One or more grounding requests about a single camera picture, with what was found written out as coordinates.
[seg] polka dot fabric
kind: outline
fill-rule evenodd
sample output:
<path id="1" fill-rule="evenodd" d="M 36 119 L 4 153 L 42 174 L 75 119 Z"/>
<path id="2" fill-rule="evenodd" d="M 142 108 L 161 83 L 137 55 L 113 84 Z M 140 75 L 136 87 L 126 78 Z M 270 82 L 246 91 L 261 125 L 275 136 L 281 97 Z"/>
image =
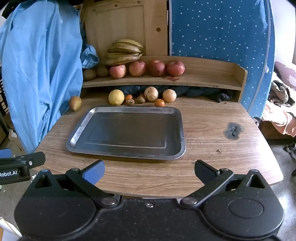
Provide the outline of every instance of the polka dot fabric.
<path id="1" fill-rule="evenodd" d="M 274 26 L 272 17 L 268 21 L 268 14 L 272 16 L 268 6 L 264 0 L 171 0 L 171 55 L 229 61 L 245 68 L 248 77 L 241 104 L 252 117 L 262 116 L 274 65 Z M 266 59 L 269 72 L 255 97 Z"/>

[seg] banana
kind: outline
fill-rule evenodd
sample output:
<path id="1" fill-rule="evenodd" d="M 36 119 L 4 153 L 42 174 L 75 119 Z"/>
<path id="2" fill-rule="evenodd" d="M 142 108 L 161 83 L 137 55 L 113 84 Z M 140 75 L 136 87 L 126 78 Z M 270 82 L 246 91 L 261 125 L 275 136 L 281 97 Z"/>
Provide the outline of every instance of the banana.
<path id="1" fill-rule="evenodd" d="M 138 56 L 110 58 L 107 60 L 106 65 L 113 66 L 113 65 L 120 65 L 120 64 L 134 62 L 134 61 L 138 60 L 141 56 L 142 56 L 142 54 L 139 54 Z"/>
<path id="2" fill-rule="evenodd" d="M 108 49 L 108 53 L 141 53 L 141 51 L 132 45 L 115 43 Z"/>
<path id="3" fill-rule="evenodd" d="M 139 50 L 143 51 L 143 45 L 140 44 L 139 42 L 137 41 L 134 41 L 132 39 L 118 39 L 114 42 L 115 43 L 124 43 L 124 44 L 129 44 L 129 45 L 132 45 L 132 46 L 135 46 L 135 47 L 138 47 Z"/>
<path id="4" fill-rule="evenodd" d="M 138 56 L 139 53 L 108 53 L 108 58 L 119 58 L 119 57 L 130 57 L 130 56 Z"/>

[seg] tray rim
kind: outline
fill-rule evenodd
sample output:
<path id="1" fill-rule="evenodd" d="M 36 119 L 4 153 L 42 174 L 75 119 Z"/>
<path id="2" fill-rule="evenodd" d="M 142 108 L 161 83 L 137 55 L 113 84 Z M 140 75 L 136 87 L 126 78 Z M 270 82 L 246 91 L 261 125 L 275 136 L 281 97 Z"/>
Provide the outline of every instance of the tray rim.
<path id="1" fill-rule="evenodd" d="M 179 124 L 180 127 L 180 142 L 181 142 L 181 148 L 180 151 L 172 156 L 160 156 L 161 158 L 149 158 L 147 156 L 118 156 L 118 155 L 112 155 L 110 153 L 107 152 L 101 152 L 100 154 L 96 153 L 96 151 L 93 150 L 85 150 L 85 149 L 76 149 L 74 147 L 72 147 L 70 145 L 71 139 L 73 138 L 73 136 L 75 135 L 75 133 L 77 132 L 78 128 L 80 127 L 80 125 L 82 124 L 82 122 L 84 121 L 85 117 L 88 115 L 88 113 L 90 111 L 92 111 L 93 109 L 97 108 L 97 107 L 120 107 L 120 108 L 155 108 L 155 109 L 173 109 L 178 116 L 180 117 L 178 122 L 180 122 L 181 124 Z M 99 106 L 95 106 L 92 108 L 89 108 L 81 117 L 81 119 L 78 121 L 78 123 L 76 124 L 75 128 L 73 129 L 73 131 L 71 132 L 70 136 L 67 139 L 66 142 L 66 148 L 68 151 L 73 152 L 73 153 L 81 153 L 81 154 L 91 154 L 91 155 L 97 155 L 97 156 L 110 156 L 110 157 L 121 157 L 121 158 L 132 158 L 132 159 L 148 159 L 148 160 L 176 160 L 178 158 L 180 158 L 181 156 L 184 155 L 185 151 L 186 151 L 186 146 L 185 146 L 185 137 L 184 137 L 184 130 L 183 130 L 183 122 L 182 122 L 182 115 L 181 115 L 181 111 L 177 108 L 174 107 L 169 107 L 169 106 L 165 106 L 165 107 L 151 107 L 151 106 L 108 106 L 108 105 L 99 105 Z"/>

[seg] red apple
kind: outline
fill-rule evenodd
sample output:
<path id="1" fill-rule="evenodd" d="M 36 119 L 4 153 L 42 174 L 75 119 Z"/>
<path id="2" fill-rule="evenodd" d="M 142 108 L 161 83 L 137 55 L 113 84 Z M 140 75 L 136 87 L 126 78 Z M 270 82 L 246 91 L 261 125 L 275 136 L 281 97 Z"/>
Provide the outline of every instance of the red apple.
<path id="1" fill-rule="evenodd" d="M 115 79 L 121 79 L 126 74 L 126 66 L 124 64 L 112 66 L 110 68 L 110 75 Z"/>
<path id="2" fill-rule="evenodd" d="M 146 64 L 144 61 L 136 61 L 130 64 L 129 72 L 132 76 L 139 77 L 145 74 Z"/>
<path id="3" fill-rule="evenodd" d="M 170 62 L 167 66 L 167 72 L 171 76 L 182 75 L 185 71 L 185 66 L 181 61 Z"/>
<path id="4" fill-rule="evenodd" d="M 160 77 L 165 73 L 165 64 L 160 60 L 153 60 L 149 66 L 149 73 L 153 77 Z"/>

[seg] burn mark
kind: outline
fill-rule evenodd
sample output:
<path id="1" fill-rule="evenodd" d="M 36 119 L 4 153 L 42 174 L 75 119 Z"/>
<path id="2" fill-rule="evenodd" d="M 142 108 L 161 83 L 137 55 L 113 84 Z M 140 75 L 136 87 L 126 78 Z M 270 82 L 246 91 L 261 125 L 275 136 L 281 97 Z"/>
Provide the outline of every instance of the burn mark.
<path id="1" fill-rule="evenodd" d="M 239 134 L 242 132 L 243 132 L 243 127 L 240 124 L 229 122 L 223 134 L 227 139 L 237 140 L 239 139 Z"/>
<path id="2" fill-rule="evenodd" d="M 176 82 L 177 80 L 180 79 L 180 78 L 176 78 L 176 77 L 173 77 L 173 76 L 162 76 L 162 78 L 165 79 L 165 80 L 173 81 L 173 82 Z"/>

